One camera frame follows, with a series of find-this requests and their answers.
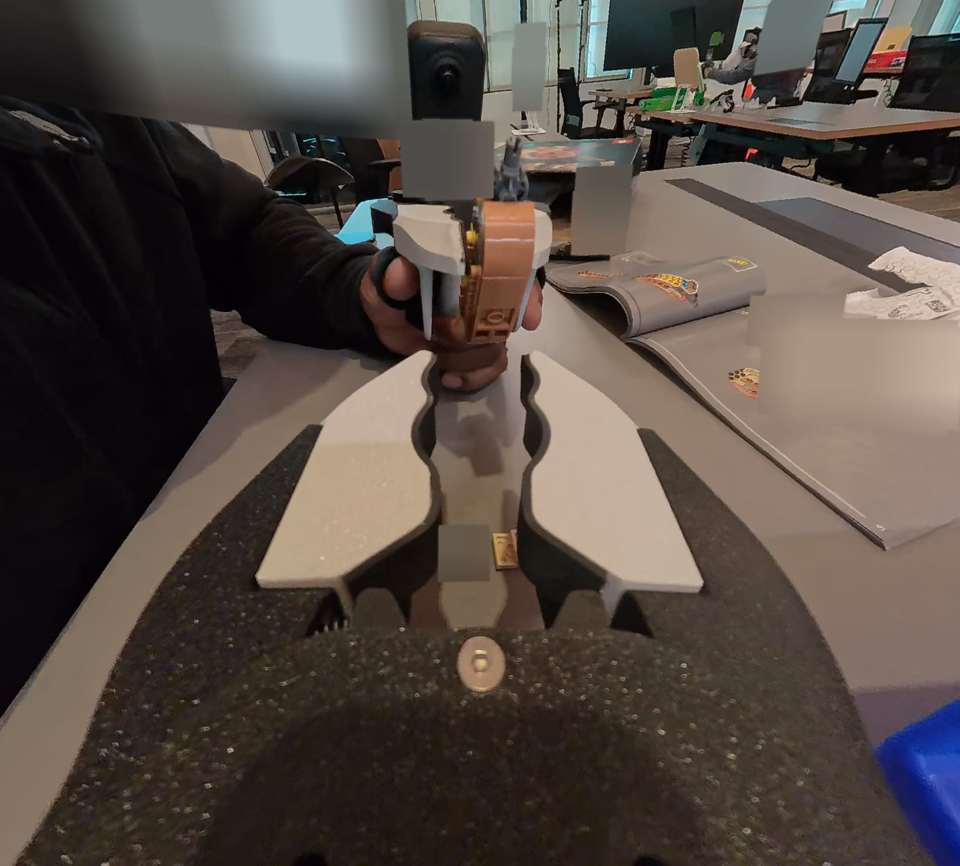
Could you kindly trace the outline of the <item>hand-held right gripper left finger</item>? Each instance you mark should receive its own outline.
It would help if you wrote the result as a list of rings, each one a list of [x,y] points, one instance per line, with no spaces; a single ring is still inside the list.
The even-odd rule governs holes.
[[[256,572],[260,588],[328,589],[346,613],[384,589],[410,615],[437,569],[435,362],[417,352],[326,418]]]

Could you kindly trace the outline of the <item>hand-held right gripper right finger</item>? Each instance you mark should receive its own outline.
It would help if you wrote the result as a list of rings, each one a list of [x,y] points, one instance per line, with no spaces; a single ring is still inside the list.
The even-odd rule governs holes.
[[[630,416],[541,351],[522,357],[520,393],[517,553],[542,619],[576,592],[608,620],[628,594],[698,595],[704,577]]]

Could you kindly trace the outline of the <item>brown lego model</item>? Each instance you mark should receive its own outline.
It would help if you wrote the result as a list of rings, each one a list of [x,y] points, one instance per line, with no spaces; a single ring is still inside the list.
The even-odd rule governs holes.
[[[502,344],[522,324],[537,271],[537,210],[528,192],[522,140],[512,136],[495,173],[494,197],[474,203],[464,233],[460,311],[468,344]]]

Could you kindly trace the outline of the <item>person's left forearm black sleeve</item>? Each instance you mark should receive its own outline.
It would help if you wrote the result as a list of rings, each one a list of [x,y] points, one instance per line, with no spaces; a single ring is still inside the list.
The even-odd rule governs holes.
[[[210,149],[189,168],[180,189],[212,308],[272,340],[387,356],[361,299],[374,247],[344,244]]]

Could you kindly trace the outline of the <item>lego set box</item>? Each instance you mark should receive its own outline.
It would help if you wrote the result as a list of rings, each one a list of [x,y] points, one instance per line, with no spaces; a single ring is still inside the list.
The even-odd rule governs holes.
[[[626,166],[637,175],[644,164],[642,140],[635,137],[528,141],[521,150],[521,165],[530,177],[570,176],[580,167],[613,166]]]

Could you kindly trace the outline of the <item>grey lego instruction booklet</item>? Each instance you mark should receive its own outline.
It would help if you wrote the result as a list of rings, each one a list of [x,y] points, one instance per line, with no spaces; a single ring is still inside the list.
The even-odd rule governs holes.
[[[667,261],[641,251],[552,261],[568,295],[605,296],[625,317],[622,340],[660,360],[712,412],[884,549],[958,525],[958,437],[800,425],[762,413],[760,350],[748,310],[766,290],[755,261]]]

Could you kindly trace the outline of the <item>person's left hand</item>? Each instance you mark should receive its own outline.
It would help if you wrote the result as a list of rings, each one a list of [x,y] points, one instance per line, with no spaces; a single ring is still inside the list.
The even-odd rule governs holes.
[[[459,316],[438,315],[432,335],[412,324],[405,304],[419,304],[417,266],[384,249],[371,261],[361,283],[360,300],[379,343],[398,356],[430,351],[436,356],[440,383],[447,390],[473,393],[499,379],[508,368],[505,342],[469,343]]]

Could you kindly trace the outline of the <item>dark round chair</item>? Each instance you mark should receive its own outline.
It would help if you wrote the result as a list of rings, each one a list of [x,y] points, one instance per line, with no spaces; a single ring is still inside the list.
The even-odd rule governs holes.
[[[266,185],[279,195],[292,197],[306,208],[318,207],[329,200],[339,228],[344,226],[339,195],[353,188],[354,176],[337,163],[302,154],[290,155],[276,164],[266,177]]]

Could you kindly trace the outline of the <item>large black monitor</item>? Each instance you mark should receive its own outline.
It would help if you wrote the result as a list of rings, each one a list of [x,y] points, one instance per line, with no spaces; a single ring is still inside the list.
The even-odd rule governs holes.
[[[677,49],[723,61],[739,44],[744,0],[609,0],[603,68],[666,76]]]

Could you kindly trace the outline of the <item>person's black clothed torso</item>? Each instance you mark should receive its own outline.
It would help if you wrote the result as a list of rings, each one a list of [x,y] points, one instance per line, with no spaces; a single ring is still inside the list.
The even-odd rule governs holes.
[[[222,402],[264,184],[176,123],[2,97],[2,711]]]

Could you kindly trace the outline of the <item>wooden office desk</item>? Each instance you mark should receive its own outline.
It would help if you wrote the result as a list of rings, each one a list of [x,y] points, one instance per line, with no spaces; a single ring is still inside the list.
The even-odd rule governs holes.
[[[758,163],[775,167],[785,159],[817,159],[831,151],[836,142],[951,133],[959,128],[957,112],[865,103],[740,106],[730,112],[711,107],[645,111],[631,106],[628,112],[638,116],[651,132],[645,149],[647,171],[665,167],[671,139],[694,139],[698,132],[703,132],[706,142],[736,147],[741,155],[753,149]]]

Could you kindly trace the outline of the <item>white printed paper sheet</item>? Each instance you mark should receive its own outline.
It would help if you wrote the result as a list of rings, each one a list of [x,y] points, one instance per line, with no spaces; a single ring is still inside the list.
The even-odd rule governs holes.
[[[893,286],[897,278],[912,288],[894,296],[881,296],[879,289],[846,296],[846,319],[932,321],[959,323],[959,265],[897,247],[869,263],[881,273],[881,282]]]

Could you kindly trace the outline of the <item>tilted computer monitor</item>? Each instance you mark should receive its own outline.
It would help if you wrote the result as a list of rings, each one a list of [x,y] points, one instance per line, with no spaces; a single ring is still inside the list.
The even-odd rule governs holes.
[[[835,72],[834,83],[849,88],[856,88],[860,84],[887,22],[886,17],[861,18],[858,20],[848,39],[844,56]]]

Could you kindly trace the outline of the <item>black computer monitor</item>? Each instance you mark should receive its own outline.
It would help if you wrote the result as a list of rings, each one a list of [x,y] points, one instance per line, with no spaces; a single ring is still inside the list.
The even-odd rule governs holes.
[[[959,33],[913,36],[889,106],[959,112]]]

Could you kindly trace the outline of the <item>blue plastic container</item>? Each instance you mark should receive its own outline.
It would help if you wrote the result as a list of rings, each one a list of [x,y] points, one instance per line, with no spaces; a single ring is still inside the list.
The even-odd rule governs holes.
[[[891,734],[875,753],[932,859],[959,864],[959,702]]]

